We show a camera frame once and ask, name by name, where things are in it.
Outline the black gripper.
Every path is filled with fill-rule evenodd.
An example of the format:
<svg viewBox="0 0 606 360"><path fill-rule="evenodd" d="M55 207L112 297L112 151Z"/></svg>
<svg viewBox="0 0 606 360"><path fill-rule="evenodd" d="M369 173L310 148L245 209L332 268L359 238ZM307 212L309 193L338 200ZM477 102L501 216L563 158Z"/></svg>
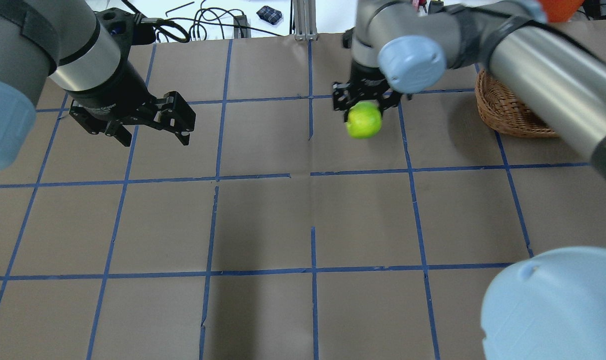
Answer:
<svg viewBox="0 0 606 360"><path fill-rule="evenodd" d="M391 88L385 76L377 67L352 63L349 79L345 83L332 83L333 109L342 112L343 121L348 121L348 112L362 101L374 101L382 114L385 110L398 107L403 94Z"/></svg>
<svg viewBox="0 0 606 360"><path fill-rule="evenodd" d="M103 84L83 91L70 91L69 114L91 135L104 133L125 147L133 135L125 125L144 125L173 133L183 146L189 145L197 115L177 91L155 98L144 79L130 63L120 63Z"/></svg>

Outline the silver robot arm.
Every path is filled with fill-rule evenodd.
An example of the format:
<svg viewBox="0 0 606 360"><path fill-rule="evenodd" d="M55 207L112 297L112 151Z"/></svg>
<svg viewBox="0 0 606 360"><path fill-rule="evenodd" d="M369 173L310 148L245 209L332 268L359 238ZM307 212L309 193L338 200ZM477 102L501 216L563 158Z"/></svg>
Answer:
<svg viewBox="0 0 606 360"><path fill-rule="evenodd" d="M165 18L116 7L95 13L83 0L0 0L0 171L16 160L35 119L45 81L71 98L69 114L90 135L131 145L127 126L174 134L188 145L197 116L177 91L154 97L128 57L151 44Z"/></svg>
<svg viewBox="0 0 606 360"><path fill-rule="evenodd" d="M411 0L360 0L348 82L333 107L352 136L353 116L381 114L432 87L447 69L481 64L478 112L492 129L561 137L606 180L606 62L549 26L536 0L454 4L420 16ZM572 246L514 263L482 302L488 360L606 360L606 248Z"/></svg>

